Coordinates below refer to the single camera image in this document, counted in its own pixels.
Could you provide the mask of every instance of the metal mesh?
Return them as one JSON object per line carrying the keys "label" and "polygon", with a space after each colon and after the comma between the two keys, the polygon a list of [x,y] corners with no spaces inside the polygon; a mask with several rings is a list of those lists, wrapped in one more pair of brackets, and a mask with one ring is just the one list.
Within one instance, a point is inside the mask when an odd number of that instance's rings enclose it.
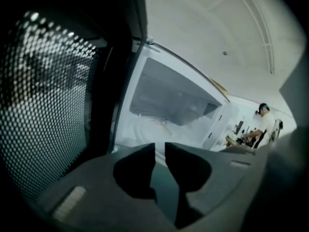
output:
{"label": "metal mesh", "polygon": [[97,49],[38,13],[8,33],[1,56],[1,158],[18,189],[36,199],[86,148],[86,90]]}

